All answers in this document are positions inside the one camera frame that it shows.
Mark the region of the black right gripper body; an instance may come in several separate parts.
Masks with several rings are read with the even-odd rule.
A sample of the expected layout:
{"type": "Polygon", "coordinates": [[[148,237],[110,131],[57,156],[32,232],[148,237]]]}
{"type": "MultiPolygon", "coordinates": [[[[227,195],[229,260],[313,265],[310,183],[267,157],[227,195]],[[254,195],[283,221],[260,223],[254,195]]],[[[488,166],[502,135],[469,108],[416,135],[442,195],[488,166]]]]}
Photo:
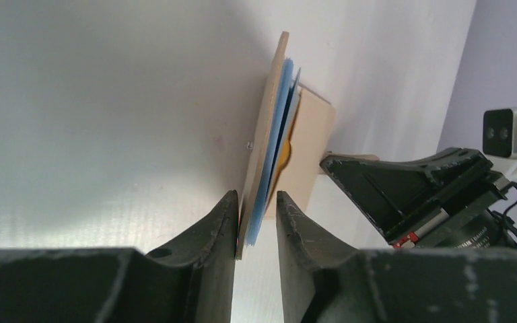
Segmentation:
{"type": "Polygon", "coordinates": [[[517,227],[509,212],[517,206],[517,182],[490,171],[390,243],[393,248],[511,248],[517,227]]]}

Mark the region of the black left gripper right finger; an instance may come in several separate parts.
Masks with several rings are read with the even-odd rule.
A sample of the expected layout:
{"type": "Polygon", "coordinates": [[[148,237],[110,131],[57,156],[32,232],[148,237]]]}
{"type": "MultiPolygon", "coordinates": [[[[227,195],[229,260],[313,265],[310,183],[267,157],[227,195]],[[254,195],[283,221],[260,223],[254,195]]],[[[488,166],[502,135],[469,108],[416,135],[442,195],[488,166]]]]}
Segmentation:
{"type": "Polygon", "coordinates": [[[277,193],[286,322],[517,322],[517,251],[363,249],[277,193]]]}

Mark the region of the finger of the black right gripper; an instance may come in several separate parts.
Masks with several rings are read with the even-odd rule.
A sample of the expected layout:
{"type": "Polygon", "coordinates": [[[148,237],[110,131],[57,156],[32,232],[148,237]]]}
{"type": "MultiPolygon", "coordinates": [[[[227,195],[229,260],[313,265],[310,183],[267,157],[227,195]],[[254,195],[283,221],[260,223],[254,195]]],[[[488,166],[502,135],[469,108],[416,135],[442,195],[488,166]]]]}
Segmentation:
{"type": "Polygon", "coordinates": [[[433,210],[463,207],[456,198],[478,187],[493,164],[476,149],[448,148],[401,162],[328,154],[320,167],[384,240],[395,243],[433,210]]]}

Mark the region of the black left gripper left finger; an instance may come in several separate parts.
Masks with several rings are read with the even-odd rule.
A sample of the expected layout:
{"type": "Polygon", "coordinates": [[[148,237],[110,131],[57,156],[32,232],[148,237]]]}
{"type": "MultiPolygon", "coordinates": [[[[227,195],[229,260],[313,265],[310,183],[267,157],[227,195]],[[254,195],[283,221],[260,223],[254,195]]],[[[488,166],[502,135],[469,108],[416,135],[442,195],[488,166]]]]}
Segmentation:
{"type": "Polygon", "coordinates": [[[237,233],[231,190],[147,254],[1,249],[0,322],[229,322],[237,233]]]}

